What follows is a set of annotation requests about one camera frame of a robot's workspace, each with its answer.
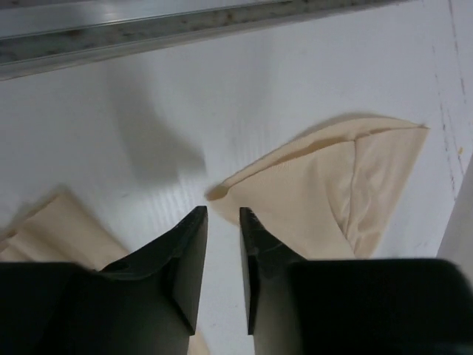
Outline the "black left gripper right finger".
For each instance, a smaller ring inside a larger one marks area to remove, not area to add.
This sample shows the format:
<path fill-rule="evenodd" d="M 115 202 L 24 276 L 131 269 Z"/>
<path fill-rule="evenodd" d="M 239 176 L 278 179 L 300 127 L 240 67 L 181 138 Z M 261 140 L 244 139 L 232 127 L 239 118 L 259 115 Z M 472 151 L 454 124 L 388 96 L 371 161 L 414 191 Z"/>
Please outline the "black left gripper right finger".
<path fill-rule="evenodd" d="M 308 260 L 239 211 L 257 354 L 470 354 L 472 288 L 442 259 Z"/>

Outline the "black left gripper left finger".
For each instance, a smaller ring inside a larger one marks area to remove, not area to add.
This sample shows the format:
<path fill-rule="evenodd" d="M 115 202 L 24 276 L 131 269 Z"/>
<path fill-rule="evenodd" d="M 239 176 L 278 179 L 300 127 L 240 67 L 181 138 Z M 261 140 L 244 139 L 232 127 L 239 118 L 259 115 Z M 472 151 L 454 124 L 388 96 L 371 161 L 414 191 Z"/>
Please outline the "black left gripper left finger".
<path fill-rule="evenodd" d="M 3 354 L 185 354 L 197 328 L 208 211 L 198 206 L 130 255 L 1 264 Z"/>

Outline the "beige trousers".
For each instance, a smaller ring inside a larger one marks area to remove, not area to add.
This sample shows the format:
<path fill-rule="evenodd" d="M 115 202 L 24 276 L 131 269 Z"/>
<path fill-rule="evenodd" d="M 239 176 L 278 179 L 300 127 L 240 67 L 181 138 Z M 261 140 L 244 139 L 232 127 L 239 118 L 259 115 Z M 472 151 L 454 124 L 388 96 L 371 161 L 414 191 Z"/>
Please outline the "beige trousers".
<path fill-rule="evenodd" d="M 394 118 L 338 121 L 228 177 L 206 193 L 203 206 L 239 227 L 240 209 L 249 208 L 305 259 L 368 258 L 428 133 L 425 126 Z M 66 190 L 24 210 L 1 237 L 1 264 L 74 263 L 102 271 L 130 254 Z M 185 354 L 207 353 L 196 328 Z"/>

